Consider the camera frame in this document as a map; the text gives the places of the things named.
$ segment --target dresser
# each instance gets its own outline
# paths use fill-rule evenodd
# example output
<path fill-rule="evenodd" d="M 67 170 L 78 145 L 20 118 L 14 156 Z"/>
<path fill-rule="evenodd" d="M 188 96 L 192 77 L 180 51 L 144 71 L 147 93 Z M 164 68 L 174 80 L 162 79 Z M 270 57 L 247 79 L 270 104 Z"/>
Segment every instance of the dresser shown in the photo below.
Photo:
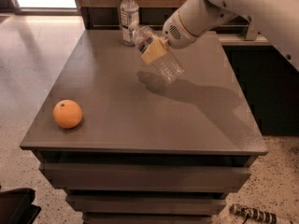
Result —
<path fill-rule="evenodd" d="M 165 86 L 121 31 L 85 31 L 22 140 L 86 224 L 211 223 L 267 153 L 217 35 L 173 52 L 185 73 Z M 65 99 L 83 111 L 70 130 Z"/>

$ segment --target bottle cap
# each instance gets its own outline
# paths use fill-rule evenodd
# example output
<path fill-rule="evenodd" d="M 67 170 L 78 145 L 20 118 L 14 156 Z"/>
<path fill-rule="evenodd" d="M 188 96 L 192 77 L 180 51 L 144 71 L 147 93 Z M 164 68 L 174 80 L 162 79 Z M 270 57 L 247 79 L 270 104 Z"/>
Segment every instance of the bottle cap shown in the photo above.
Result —
<path fill-rule="evenodd" d="M 129 25 L 129 28 L 132 29 L 132 30 L 136 30 L 138 28 L 138 25 L 139 25 L 138 21 L 134 20 Z"/>

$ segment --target plastic bottle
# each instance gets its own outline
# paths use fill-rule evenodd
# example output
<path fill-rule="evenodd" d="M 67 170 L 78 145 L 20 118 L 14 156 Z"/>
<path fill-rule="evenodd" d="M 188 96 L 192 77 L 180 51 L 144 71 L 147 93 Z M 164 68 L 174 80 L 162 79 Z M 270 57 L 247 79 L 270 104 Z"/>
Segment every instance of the plastic bottle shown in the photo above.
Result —
<path fill-rule="evenodd" d="M 135 0 L 123 0 L 121 2 L 121 27 L 122 39 L 125 45 L 133 46 L 133 31 L 129 28 L 132 21 L 139 23 L 139 5 Z"/>
<path fill-rule="evenodd" d="M 136 21 L 130 24 L 130 28 L 134 30 L 133 40 L 142 53 L 143 61 L 153 65 L 166 83 L 172 83 L 184 73 L 163 37 L 157 36 L 148 26 L 140 26 Z"/>

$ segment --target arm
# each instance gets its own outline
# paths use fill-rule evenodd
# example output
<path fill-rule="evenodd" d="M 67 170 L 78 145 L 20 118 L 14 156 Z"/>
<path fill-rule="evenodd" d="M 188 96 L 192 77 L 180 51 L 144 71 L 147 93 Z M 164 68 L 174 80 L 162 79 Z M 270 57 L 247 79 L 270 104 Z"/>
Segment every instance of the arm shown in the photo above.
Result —
<path fill-rule="evenodd" d="M 299 71 L 299 0 L 187 0 L 166 21 L 164 36 L 182 49 L 236 15 L 252 22 Z"/>

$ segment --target gray tabletop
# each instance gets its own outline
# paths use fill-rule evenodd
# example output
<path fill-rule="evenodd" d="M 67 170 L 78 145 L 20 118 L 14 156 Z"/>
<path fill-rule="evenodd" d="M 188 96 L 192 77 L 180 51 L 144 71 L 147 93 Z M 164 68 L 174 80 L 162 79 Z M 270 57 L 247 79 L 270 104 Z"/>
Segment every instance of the gray tabletop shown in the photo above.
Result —
<path fill-rule="evenodd" d="M 23 149 L 261 155 L 267 152 L 217 35 L 174 50 L 185 74 L 165 87 L 120 31 L 85 31 L 24 137 Z M 71 99 L 77 128 L 52 109 Z"/>

